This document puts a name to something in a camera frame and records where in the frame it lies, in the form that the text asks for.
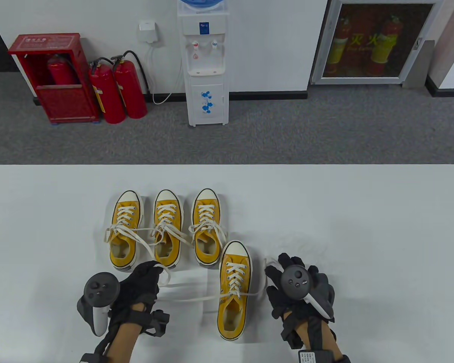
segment red fire extinguisher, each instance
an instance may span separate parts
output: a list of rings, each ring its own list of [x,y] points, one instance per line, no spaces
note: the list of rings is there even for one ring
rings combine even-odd
[[[128,50],[122,56],[111,57],[111,59],[115,61],[113,73],[116,83],[118,83],[121,96],[123,97],[128,116],[132,119],[141,119],[146,116],[148,109],[146,107],[145,97],[141,90],[135,65],[133,62],[124,59],[128,53],[131,53],[136,58],[148,91],[146,75],[135,52]]]
[[[98,98],[99,106],[104,114],[107,123],[121,123],[126,119],[126,114],[121,100],[118,86],[113,76],[113,70],[107,64],[102,64],[101,60],[108,61],[107,58],[99,58],[90,64],[89,79]]]
[[[67,58],[56,54],[47,61],[47,68],[56,85],[79,84],[74,67]]]
[[[398,17],[392,16],[384,26],[377,38],[377,45],[372,50],[372,56],[367,66],[367,75],[380,77],[383,75],[388,57],[393,47],[397,44],[397,38],[402,33],[403,24]]]
[[[343,56],[350,35],[350,20],[348,18],[341,18],[336,26],[330,53],[328,54],[328,60],[326,61],[326,74],[334,74],[338,70],[338,63]]]

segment white shoelace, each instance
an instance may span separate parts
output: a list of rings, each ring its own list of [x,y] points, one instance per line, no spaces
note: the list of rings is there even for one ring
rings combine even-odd
[[[263,263],[262,263],[262,273],[264,273],[264,270],[266,268],[266,263],[267,263],[267,260],[264,259]],[[244,271],[244,269],[247,266],[243,265],[243,264],[237,264],[237,263],[231,263],[231,262],[228,262],[227,266],[229,266],[229,268],[227,269],[227,274],[230,274],[229,276],[227,276],[227,280],[230,280],[228,293],[205,296],[205,297],[201,297],[201,298],[193,298],[193,299],[159,298],[159,299],[157,299],[157,301],[168,301],[168,302],[172,302],[172,303],[174,303],[174,302],[175,303],[195,303],[195,302],[199,302],[199,301],[221,299],[221,298],[232,296],[232,295],[237,295],[239,298],[241,296],[257,296],[258,299],[260,297],[262,297],[262,294],[267,287],[267,277],[264,278],[263,284],[260,287],[260,289],[258,290],[258,292],[255,292],[255,293],[240,292],[240,287],[244,280],[244,278],[242,276],[245,275],[246,272]],[[169,271],[166,268],[165,268],[165,271],[168,274],[167,282],[163,283],[162,285],[159,285],[159,287],[169,287],[167,285],[168,285],[168,282],[170,282],[171,271]]]
[[[175,217],[177,206],[175,204],[165,204],[158,206],[156,208],[157,214],[159,215],[158,217],[158,224],[154,228],[151,236],[155,237],[156,232],[161,233],[161,240],[159,242],[155,242],[152,245],[160,244],[163,241],[163,235],[166,233],[169,233],[173,237],[177,238],[179,241],[183,242],[184,244],[187,244],[189,246],[192,246],[192,244],[186,240],[187,235],[181,231],[178,230],[178,228],[173,225],[173,218]]]
[[[151,249],[150,245],[145,242],[139,235],[137,235],[136,232],[141,230],[152,230],[154,233],[156,231],[161,233],[163,239],[163,231],[158,230],[157,228],[130,228],[131,224],[129,221],[133,219],[132,216],[135,215],[135,211],[136,207],[119,207],[118,213],[116,213],[116,216],[118,217],[116,224],[113,224],[111,225],[111,227],[106,229],[106,233],[104,234],[104,242],[109,244],[111,242],[112,235],[120,234],[142,244],[150,254],[151,258],[155,259],[155,253]]]
[[[222,227],[220,227],[220,225],[218,225],[218,223],[213,219],[214,208],[215,206],[212,204],[199,205],[198,214],[200,215],[200,223],[191,225],[188,230],[193,233],[193,237],[195,237],[195,234],[199,231],[210,232],[214,230],[220,242],[220,249],[222,249],[227,237],[225,236],[225,232],[222,230]]]

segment human hand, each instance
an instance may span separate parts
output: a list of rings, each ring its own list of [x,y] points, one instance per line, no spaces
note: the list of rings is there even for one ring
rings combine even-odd
[[[156,261],[138,265],[133,272],[120,282],[120,294],[111,305],[109,328],[125,321],[131,310],[151,313],[159,292],[158,280],[163,268]]]
[[[286,269],[291,265],[301,265],[305,267],[305,264],[299,257],[294,256],[290,258],[286,253],[280,254],[278,261],[283,269]],[[319,273],[318,268],[314,265],[310,266],[307,271],[312,280],[310,295],[315,296],[321,306],[325,307],[326,310],[331,310],[332,312],[334,289],[333,286],[329,284],[328,277],[324,273]],[[319,317],[325,322],[334,321],[334,318],[327,319],[323,317],[313,306],[313,304],[307,303],[304,299],[294,300],[289,298],[281,287],[282,272],[277,268],[274,266],[267,266],[265,273],[275,285],[275,287],[267,287],[267,295],[272,306],[273,318],[277,319],[282,316],[282,319],[284,320],[284,315],[286,313],[293,313],[299,321],[307,321],[311,316]]]

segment sneaker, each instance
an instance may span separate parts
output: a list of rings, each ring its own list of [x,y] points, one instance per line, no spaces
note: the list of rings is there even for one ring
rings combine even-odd
[[[180,242],[187,242],[183,227],[183,206],[170,190],[162,190],[154,204],[155,259],[168,268],[180,260]]]
[[[247,296],[252,275],[252,262],[239,241],[230,241],[220,262],[220,298],[217,327],[225,340],[236,340],[246,327]]]
[[[225,233],[220,227],[220,201],[212,189],[202,190],[192,205],[192,226],[195,257],[203,266],[211,266],[220,259],[225,244]]]
[[[121,232],[141,228],[144,220],[143,213],[141,199],[132,190],[124,192],[116,202],[112,226],[106,231],[106,233],[110,232],[106,241],[109,243],[111,263],[119,271],[129,271],[137,259],[135,234]]]

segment white rubber sole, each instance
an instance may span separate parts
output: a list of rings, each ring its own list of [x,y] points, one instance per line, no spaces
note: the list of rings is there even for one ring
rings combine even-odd
[[[143,199],[141,198],[141,196],[138,195],[138,193],[135,192],[134,190],[131,190],[131,191],[135,193],[135,195],[137,196],[137,198],[139,200],[140,216],[139,216],[138,228],[143,228],[143,226],[145,224],[145,205],[144,205],[144,202],[143,202]],[[141,246],[141,244],[139,244],[138,242],[135,242],[135,255],[133,256],[133,259],[132,259],[132,261],[129,264],[127,264],[126,266],[123,266],[123,267],[117,267],[117,266],[113,265],[114,268],[116,270],[118,270],[118,271],[121,271],[121,272],[126,272],[126,273],[132,272],[132,270],[134,270],[133,266],[135,266],[135,263],[136,263],[136,260],[137,260],[139,246]]]
[[[232,242],[239,242],[242,246],[244,246],[244,244],[239,241],[239,240],[231,240],[229,241],[225,246],[224,246],[224,250],[222,251],[222,257],[220,258],[220,263],[222,263],[222,261],[224,260],[224,256],[225,256],[225,251],[227,251],[227,247],[229,246],[229,244],[231,244]],[[249,279],[249,287],[247,289],[247,293],[249,293],[251,291],[251,283],[252,283],[252,277],[253,277],[253,272],[254,272],[254,267],[253,267],[253,264],[252,264],[252,259],[251,259],[251,254],[249,253],[249,250],[246,248],[246,246],[244,246],[244,248],[246,249],[247,251],[247,257],[249,257],[249,265],[251,266],[251,276],[250,276],[250,279]],[[219,268],[219,280],[220,280],[220,276],[221,276],[221,271],[220,271],[220,268]],[[247,298],[247,302],[246,302],[246,322],[244,323],[244,328],[242,328],[242,331],[241,333],[235,337],[234,339],[227,339],[226,337],[224,337],[222,335],[222,333],[220,333],[220,330],[219,330],[219,334],[220,336],[222,337],[222,339],[224,340],[227,340],[229,342],[232,342],[234,340],[237,340],[239,339],[240,337],[242,337],[242,334],[244,334],[244,330],[246,330],[246,325],[247,325],[247,312],[248,312],[248,306],[249,306],[249,297],[246,296]],[[217,324],[218,324],[218,321],[219,321],[219,314],[217,312]]]
[[[205,189],[202,189],[202,190],[198,193],[197,197],[195,198],[195,201],[194,201],[193,204],[192,204],[192,209],[191,209],[191,213],[190,213],[190,215],[191,215],[191,217],[192,217],[192,225],[194,224],[194,212],[195,212],[196,201],[198,200],[198,196],[199,196],[199,195],[201,194],[201,192],[203,192],[204,190],[205,190]],[[212,192],[215,194],[215,197],[217,198],[217,201],[219,202],[219,213],[220,213],[219,225],[221,225],[221,223],[222,223],[222,205],[220,204],[220,199],[219,199],[219,197],[217,196],[217,193],[214,192],[213,190],[212,190]],[[218,263],[219,261],[221,261],[221,257],[220,257],[220,256],[222,255],[222,251],[220,251],[219,258],[218,258],[216,261],[214,261],[214,262],[212,262],[212,263],[204,263],[204,262],[200,261],[200,259],[199,259],[198,256],[196,255],[196,241],[194,241],[194,249],[195,249],[195,259],[196,259],[197,263],[198,263],[199,265],[201,265],[202,267],[210,267],[210,266],[215,265],[215,264]]]
[[[183,230],[183,222],[184,222],[184,220],[185,220],[185,214],[184,214],[184,212],[183,212],[183,203],[182,203],[182,201],[178,198],[178,196],[177,196],[174,192],[172,192],[170,189],[165,189],[165,190],[170,191],[170,192],[175,196],[175,198],[177,199],[178,204],[180,205],[180,213],[182,214],[182,222],[181,222],[181,224],[180,224],[180,232],[181,232],[181,231]],[[153,218],[154,218],[155,213],[156,213],[156,202],[157,202],[157,199],[155,199],[155,202],[154,202],[154,204],[153,204]],[[178,264],[178,262],[180,261],[180,256],[181,256],[181,255],[182,255],[182,242],[180,242],[180,244],[179,244],[179,247],[178,247],[178,257],[177,257],[177,259],[175,260],[175,262],[172,263],[170,266],[165,266],[165,267],[168,268],[168,269],[170,269],[170,270],[173,270],[175,267],[177,267],[177,264]]]

